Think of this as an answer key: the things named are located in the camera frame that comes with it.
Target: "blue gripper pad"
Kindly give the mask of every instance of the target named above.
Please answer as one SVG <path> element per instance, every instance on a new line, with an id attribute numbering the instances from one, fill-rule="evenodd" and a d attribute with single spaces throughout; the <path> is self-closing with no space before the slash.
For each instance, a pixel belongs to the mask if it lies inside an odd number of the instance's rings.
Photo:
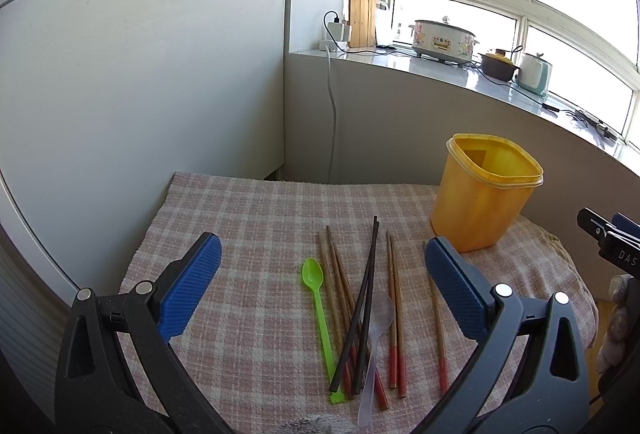
<path id="1" fill-rule="evenodd" d="M 222 259 L 222 244 L 213 234 L 204 242 L 160 303 L 158 331 L 162 340 L 181 335 L 198 306 Z"/>
<path id="2" fill-rule="evenodd" d="M 494 318 L 495 300 L 489 281 L 478 268 L 466 263 L 445 237 L 427 243 L 424 261 L 462 334 L 482 341 Z"/>
<path id="3" fill-rule="evenodd" d="M 640 239 L 640 226 L 630 220 L 627 216 L 618 213 L 613 216 L 611 224 L 622 232 Z"/>

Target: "wooden floor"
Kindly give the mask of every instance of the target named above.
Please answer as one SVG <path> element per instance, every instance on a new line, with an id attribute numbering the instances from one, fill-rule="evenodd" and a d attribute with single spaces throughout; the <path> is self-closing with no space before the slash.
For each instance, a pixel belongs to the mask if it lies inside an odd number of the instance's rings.
<path id="1" fill-rule="evenodd" d="M 607 324 L 609 324 L 609 318 L 615 306 L 615 304 L 605 301 L 596 301 L 596 304 L 598 306 L 598 314 L 600 315 L 598 320 L 598 333 L 593 347 L 586 351 L 587 369 L 589 371 L 589 392 L 591 398 L 598 395 L 598 380 L 600 379 L 600 375 L 596 372 L 596 355 L 602 345 L 602 337 L 607 330 Z M 602 402 L 600 400 L 591 405 L 591 415 L 595 414 L 601 406 Z"/>

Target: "spoon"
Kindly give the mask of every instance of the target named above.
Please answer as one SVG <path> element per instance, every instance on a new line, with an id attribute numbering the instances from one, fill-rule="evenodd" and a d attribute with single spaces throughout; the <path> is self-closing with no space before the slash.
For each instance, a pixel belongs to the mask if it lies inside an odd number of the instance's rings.
<path id="1" fill-rule="evenodd" d="M 394 302 L 385 291 L 376 291 L 371 298 L 371 318 L 369 322 L 369 338 L 371 338 L 371 356 L 367 367 L 367 378 L 358 408 L 358 427 L 366 427 L 371 423 L 373 411 L 373 379 L 376 374 L 376 350 L 380 335 L 387 331 L 396 316 Z"/>
<path id="2" fill-rule="evenodd" d="M 324 282 L 324 274 L 322 267 L 318 262 L 309 257 L 302 265 L 302 280 L 314 293 L 314 302 L 316 303 L 316 316 L 318 316 L 318 326 L 320 326 L 320 338 L 322 339 L 322 352 L 324 354 L 324 364 L 326 372 L 329 375 L 329 381 L 334 377 L 335 361 L 334 352 L 331 349 L 331 341 L 329 340 L 329 331 L 326 328 L 324 320 L 324 309 L 322 308 L 322 299 L 320 298 L 320 287 Z M 347 398 L 341 390 L 332 392 L 329 396 L 331 403 L 343 403 Z"/>

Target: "white cable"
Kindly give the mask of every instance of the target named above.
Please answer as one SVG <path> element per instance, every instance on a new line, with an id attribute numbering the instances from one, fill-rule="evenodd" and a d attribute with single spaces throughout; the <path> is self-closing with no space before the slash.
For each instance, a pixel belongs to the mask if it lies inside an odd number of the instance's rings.
<path id="1" fill-rule="evenodd" d="M 334 100 L 334 90 L 331 88 L 331 55 L 329 54 L 329 46 L 325 45 L 324 49 L 326 51 L 326 60 L 327 60 L 327 71 L 326 71 L 326 86 L 329 91 L 329 98 L 331 99 L 331 108 L 334 112 L 334 130 L 331 136 L 331 152 L 329 154 L 329 169 L 326 175 L 326 182 L 328 185 L 331 184 L 331 174 L 334 169 L 334 152 L 335 152 L 335 128 L 337 123 L 337 112 L 335 110 L 335 100 Z"/>

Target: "yellow pot lid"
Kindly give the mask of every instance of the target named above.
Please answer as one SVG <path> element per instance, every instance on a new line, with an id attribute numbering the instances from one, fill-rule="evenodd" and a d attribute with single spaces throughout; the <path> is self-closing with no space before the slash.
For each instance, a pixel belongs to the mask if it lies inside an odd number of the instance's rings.
<path id="1" fill-rule="evenodd" d="M 484 56 L 491 57 L 492 59 L 498 59 L 501 62 L 506 62 L 507 64 L 511 64 L 513 66 L 513 62 L 511 62 L 511 60 L 504 55 L 500 55 L 498 53 L 485 53 Z"/>

